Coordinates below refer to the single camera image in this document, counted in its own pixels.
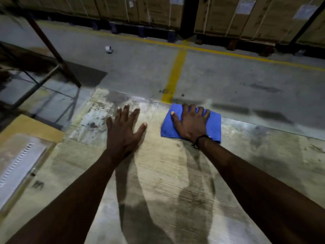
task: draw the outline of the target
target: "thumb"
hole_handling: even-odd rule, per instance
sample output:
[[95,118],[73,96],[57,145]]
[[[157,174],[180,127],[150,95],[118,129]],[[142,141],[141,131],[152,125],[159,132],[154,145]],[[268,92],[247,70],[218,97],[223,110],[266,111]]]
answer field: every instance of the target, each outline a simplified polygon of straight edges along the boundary
[[181,131],[182,124],[181,124],[177,114],[174,111],[172,111],[170,114],[172,116],[172,121],[174,123],[175,129],[179,133]]
[[141,126],[139,127],[138,131],[134,134],[136,139],[140,142],[143,133],[146,131],[148,124],[147,123],[142,123]]

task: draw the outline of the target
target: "warehouse floor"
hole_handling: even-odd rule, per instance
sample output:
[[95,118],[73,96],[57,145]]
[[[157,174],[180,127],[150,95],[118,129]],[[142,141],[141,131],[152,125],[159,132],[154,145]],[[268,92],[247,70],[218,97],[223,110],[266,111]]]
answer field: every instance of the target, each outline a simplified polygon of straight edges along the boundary
[[[73,63],[77,77],[82,77],[84,99],[99,86],[167,103],[195,103],[226,118],[325,140],[321,59],[277,53],[264,58],[199,46],[191,40],[169,44],[62,23],[39,21],[39,25],[62,57]],[[0,16],[0,30],[0,41],[51,56],[23,19]],[[105,53],[107,45],[112,46],[112,54]],[[58,81],[49,84],[58,91]],[[66,85],[60,84],[64,91]],[[15,89],[21,93],[26,86],[15,83]],[[10,92],[1,94],[0,100],[12,102],[15,97]],[[43,94],[41,101],[47,104],[37,106],[47,110],[42,118],[57,120],[65,110],[58,106],[67,96],[48,98]]]

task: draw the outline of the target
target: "black bracelet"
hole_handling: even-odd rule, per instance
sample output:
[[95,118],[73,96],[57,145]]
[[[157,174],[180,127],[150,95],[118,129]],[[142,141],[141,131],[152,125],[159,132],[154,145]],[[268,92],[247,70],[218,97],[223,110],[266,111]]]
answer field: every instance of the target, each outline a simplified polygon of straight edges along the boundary
[[195,141],[195,143],[194,143],[194,145],[192,145],[194,148],[196,148],[196,149],[199,149],[200,150],[200,148],[199,148],[199,139],[200,138],[203,138],[203,137],[206,137],[206,138],[209,138],[209,139],[211,139],[211,137],[210,136],[208,136],[208,135],[206,135],[206,134],[204,134],[204,135],[201,135],[200,137],[197,137],[197,139],[196,139],[196,141]]

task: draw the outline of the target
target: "forearm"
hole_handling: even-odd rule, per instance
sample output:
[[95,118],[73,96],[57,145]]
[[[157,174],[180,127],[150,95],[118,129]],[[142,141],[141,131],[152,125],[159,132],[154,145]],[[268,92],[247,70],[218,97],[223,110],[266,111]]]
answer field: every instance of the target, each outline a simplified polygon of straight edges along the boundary
[[211,139],[200,139],[199,147],[271,241],[297,243],[297,238],[324,237],[322,207]]
[[84,243],[114,169],[104,152],[8,243]]

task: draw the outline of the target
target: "finger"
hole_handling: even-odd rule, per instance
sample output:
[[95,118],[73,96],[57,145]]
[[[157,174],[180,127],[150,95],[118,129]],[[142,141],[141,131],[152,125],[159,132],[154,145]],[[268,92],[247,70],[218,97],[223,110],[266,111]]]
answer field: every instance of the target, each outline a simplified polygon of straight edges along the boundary
[[182,119],[183,119],[183,117],[189,113],[189,106],[185,103],[182,106],[183,106],[183,111],[182,111]]
[[106,119],[106,126],[107,126],[107,129],[108,129],[108,130],[111,129],[111,127],[112,127],[112,123],[113,123],[113,121],[112,121],[112,117],[110,116],[110,117],[108,117],[108,118]]
[[133,125],[134,120],[136,119],[136,116],[140,113],[140,109],[135,109],[129,117],[129,122]]
[[190,106],[190,113],[192,113],[192,114],[194,114],[195,113],[195,109],[196,109],[196,106],[195,106],[195,104],[191,104]]
[[122,113],[122,109],[121,108],[118,108],[117,111],[116,111],[116,116],[115,116],[115,119],[114,119],[114,123],[117,123],[120,121],[121,119],[121,113]]
[[206,110],[206,112],[203,116],[203,119],[205,120],[205,122],[208,120],[209,116],[210,116],[210,110]]
[[172,111],[172,112],[170,113],[170,115],[171,115],[171,117],[172,117],[172,121],[173,121],[173,123],[174,123],[174,127],[175,127],[176,131],[177,131],[178,133],[180,133],[180,132],[181,132],[181,129],[182,129],[182,124],[181,124],[181,122],[180,122],[180,120],[179,120],[177,114],[176,114],[174,111]]
[[128,118],[129,118],[129,109],[130,109],[129,105],[124,106],[122,115],[121,115],[121,121],[127,122]]
[[142,135],[144,131],[146,131],[148,124],[147,123],[142,123],[141,126],[139,127],[138,131],[134,134],[136,140],[140,142]]
[[202,106],[200,106],[199,110],[198,110],[198,115],[202,116],[203,112],[204,112],[204,108]]

